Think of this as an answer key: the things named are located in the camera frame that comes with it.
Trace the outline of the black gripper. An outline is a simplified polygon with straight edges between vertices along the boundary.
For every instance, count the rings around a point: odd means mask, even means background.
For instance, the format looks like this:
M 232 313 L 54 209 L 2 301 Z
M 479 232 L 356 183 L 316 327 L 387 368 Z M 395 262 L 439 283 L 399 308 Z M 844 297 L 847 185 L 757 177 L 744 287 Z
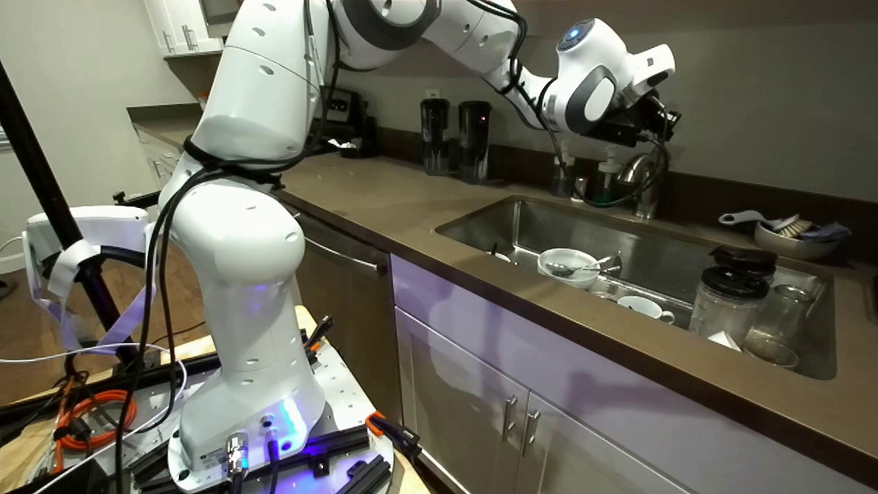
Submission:
M 642 140 L 667 143 L 677 124 L 681 113 L 667 106 L 655 91 L 627 106 L 612 106 L 602 118 L 609 140 L 620 144 L 637 144 Z

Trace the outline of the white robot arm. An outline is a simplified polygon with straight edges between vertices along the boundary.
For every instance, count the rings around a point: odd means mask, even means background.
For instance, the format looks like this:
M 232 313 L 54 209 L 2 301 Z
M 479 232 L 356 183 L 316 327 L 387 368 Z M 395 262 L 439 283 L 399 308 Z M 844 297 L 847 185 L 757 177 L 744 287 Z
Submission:
M 206 110 L 159 194 L 159 232 L 200 283 L 218 354 L 181 406 L 168 470 L 183 491 L 232 482 L 305 449 L 327 412 L 295 323 L 305 232 L 266 183 L 306 148 L 328 65 L 368 70 L 417 41 L 473 70 L 532 128 L 609 143 L 675 126 L 655 84 L 668 47 L 633 52 L 600 19 L 571 24 L 557 70 L 522 61 L 526 21 L 513 0 L 243 0 L 232 17 Z

